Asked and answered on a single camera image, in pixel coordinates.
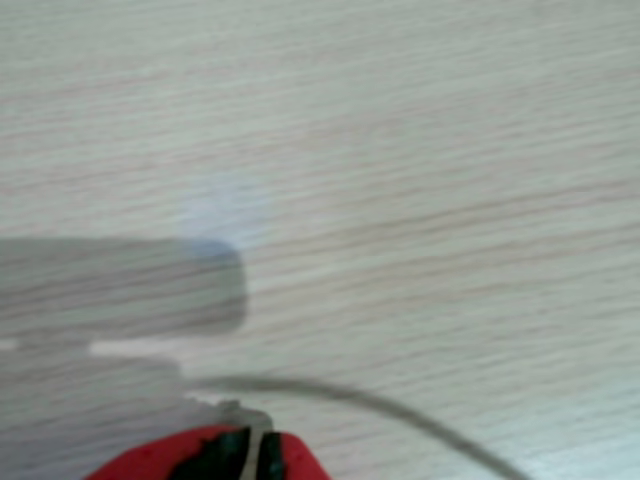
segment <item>wooden surface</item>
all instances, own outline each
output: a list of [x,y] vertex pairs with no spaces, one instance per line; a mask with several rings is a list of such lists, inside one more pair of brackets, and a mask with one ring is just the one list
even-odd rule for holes
[[637,0],[0,27],[3,479],[81,478],[189,392],[341,480],[640,478]]

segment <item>wood grain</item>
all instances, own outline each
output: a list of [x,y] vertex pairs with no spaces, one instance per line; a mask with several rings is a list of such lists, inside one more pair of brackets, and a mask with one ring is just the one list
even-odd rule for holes
[[[2,478],[81,478],[204,390],[337,479],[636,480],[638,25],[0,2]],[[204,258],[188,204],[234,179]]]

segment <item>light wood table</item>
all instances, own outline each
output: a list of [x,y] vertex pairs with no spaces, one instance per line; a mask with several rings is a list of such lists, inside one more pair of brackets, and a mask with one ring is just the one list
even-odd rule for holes
[[637,480],[639,342],[637,0],[0,2],[3,479],[190,393],[341,480]]

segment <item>red object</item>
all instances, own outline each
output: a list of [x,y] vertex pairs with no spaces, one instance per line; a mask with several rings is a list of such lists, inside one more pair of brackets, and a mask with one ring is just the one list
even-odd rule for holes
[[[86,480],[166,480],[175,465],[197,454],[202,440],[212,440],[237,429],[226,425],[197,428],[138,446],[111,460]],[[280,444],[287,480],[331,480],[301,439],[281,433]]]

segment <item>red plastic part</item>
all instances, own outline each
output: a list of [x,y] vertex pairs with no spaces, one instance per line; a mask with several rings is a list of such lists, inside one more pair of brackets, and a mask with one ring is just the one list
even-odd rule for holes
[[280,435],[287,480],[331,480],[305,443],[290,433]]
[[[175,465],[199,451],[202,440],[211,440],[237,429],[217,425],[156,440],[123,453],[86,480],[166,480]],[[280,441],[287,480],[331,480],[302,440],[282,433]]]

